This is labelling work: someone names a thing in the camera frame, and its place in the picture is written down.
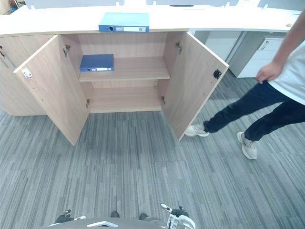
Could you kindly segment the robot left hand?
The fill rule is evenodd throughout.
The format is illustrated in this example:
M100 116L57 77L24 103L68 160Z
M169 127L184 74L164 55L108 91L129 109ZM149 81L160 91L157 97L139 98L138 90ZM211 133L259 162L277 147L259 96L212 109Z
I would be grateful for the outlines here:
M71 216L71 210L65 210L63 213L60 214L60 216L55 220L55 224L58 223L64 223L64 222L68 222L68 221L73 221L73 220L80 220L80 219L86 219L86 216L79 216L79 217L75 217L73 218Z

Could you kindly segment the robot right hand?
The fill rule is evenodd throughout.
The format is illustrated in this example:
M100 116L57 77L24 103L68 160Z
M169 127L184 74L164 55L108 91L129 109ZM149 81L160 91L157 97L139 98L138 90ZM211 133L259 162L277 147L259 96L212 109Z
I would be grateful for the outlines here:
M164 203L161 203L161 208L170 213L167 221L169 229L186 229L185 223L189 220L189 215L184 209L179 206L178 209L173 209Z

